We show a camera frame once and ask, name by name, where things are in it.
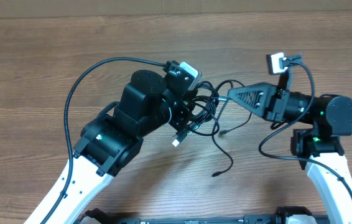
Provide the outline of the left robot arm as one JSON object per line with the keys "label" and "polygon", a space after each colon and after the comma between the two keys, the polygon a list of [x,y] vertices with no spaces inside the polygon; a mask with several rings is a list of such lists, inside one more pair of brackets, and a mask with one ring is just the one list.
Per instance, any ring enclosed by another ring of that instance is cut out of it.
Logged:
{"label": "left robot arm", "polygon": [[186,137],[201,73],[138,70],[120,101],[110,103],[81,131],[72,158],[27,223],[73,223],[90,201],[140,152],[144,136],[170,124],[173,145]]}

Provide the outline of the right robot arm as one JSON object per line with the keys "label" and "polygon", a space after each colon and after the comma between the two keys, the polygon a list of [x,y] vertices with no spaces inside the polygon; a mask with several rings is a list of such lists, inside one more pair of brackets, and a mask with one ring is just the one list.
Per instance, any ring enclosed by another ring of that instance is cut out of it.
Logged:
{"label": "right robot arm", "polygon": [[342,136],[352,135],[352,99],[340,95],[312,97],[258,83],[228,91],[228,98],[274,124],[309,124],[294,129],[293,159],[313,182],[331,223],[352,223],[352,178]]}

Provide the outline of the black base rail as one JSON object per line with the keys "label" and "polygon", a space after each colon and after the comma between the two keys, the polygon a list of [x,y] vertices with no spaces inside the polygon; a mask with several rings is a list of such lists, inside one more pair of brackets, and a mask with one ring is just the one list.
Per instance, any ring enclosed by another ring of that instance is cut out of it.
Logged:
{"label": "black base rail", "polygon": [[105,213],[95,208],[86,211],[74,224],[110,223],[110,224],[273,224],[273,223],[319,223],[330,224],[327,215],[315,215],[306,207],[277,207],[271,214],[248,214],[242,217],[211,217],[211,218],[138,218],[133,213]]}

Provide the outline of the cardboard back wall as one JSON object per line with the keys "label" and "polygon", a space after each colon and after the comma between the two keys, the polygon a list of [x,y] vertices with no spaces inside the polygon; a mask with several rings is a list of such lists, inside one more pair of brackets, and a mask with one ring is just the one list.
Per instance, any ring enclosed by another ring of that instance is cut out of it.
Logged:
{"label": "cardboard back wall", "polygon": [[0,0],[0,19],[352,11],[352,0]]}

